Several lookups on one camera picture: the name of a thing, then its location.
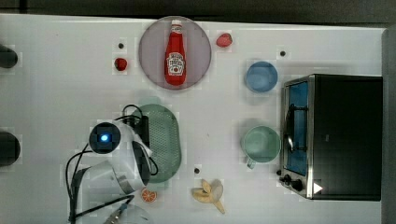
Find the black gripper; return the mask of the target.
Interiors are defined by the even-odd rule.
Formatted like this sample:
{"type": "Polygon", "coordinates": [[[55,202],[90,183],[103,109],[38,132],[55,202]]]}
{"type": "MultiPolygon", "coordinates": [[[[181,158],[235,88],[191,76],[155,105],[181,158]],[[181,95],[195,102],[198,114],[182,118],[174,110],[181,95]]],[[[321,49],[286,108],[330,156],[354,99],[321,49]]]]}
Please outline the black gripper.
{"type": "Polygon", "coordinates": [[[142,142],[149,147],[149,118],[147,116],[134,118],[133,128],[140,136],[142,142]]]}

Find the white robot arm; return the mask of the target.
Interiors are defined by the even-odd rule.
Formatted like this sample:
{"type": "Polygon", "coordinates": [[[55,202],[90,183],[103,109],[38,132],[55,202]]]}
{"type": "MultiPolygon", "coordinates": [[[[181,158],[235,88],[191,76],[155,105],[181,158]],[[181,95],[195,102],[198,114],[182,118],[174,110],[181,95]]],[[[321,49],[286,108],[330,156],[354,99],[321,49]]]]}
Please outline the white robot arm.
{"type": "Polygon", "coordinates": [[[125,208],[148,184],[151,150],[127,123],[99,120],[90,128],[83,152],[99,162],[72,175],[69,222],[107,224],[122,209],[106,214],[106,207],[120,203],[125,208]]]}

